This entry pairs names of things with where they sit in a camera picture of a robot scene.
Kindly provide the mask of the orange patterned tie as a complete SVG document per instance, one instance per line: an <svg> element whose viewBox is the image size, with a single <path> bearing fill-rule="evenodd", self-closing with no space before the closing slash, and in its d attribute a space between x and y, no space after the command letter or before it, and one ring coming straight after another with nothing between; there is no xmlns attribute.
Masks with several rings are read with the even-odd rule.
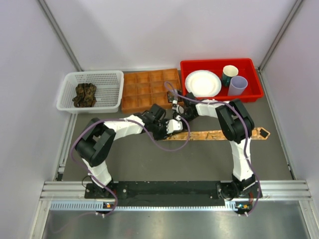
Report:
<svg viewBox="0 0 319 239"><path fill-rule="evenodd" d="M270 136L270 132L263 127L256 127L252 130L252 140L266 140ZM166 141L186 141L189 136L190 141L212 141L212 140L226 140L222 130L209 130L209 131L191 131L180 132L178 134L169 136L164 139Z"/></svg>

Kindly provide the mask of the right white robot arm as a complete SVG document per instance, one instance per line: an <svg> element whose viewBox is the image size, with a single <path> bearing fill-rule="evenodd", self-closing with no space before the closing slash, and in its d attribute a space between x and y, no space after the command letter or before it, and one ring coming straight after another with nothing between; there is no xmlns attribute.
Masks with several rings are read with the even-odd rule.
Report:
<svg viewBox="0 0 319 239"><path fill-rule="evenodd" d="M199 116L217 118L225 138L230 142L233 157L233 197L244 197L256 184L252 169L250 143L254 122L240 99L229 102L196 100L192 93L183 97L184 106L173 110L187 122Z"/></svg>

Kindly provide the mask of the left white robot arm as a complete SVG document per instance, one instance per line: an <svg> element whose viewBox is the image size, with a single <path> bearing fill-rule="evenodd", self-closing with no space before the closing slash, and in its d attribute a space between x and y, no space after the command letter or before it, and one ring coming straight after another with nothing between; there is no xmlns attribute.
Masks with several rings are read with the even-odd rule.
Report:
<svg viewBox="0 0 319 239"><path fill-rule="evenodd" d="M75 150L89 170L93 187L101 197L109 197L113 191L113 179L105 162L113 142L144 132L149 132L154 140L162 140L181 132L183 122L166 119L165 114L164 108L154 104L143 113L135 113L123 119L94 124L99 121L94 118L89 122L89 130L75 144Z"/></svg>

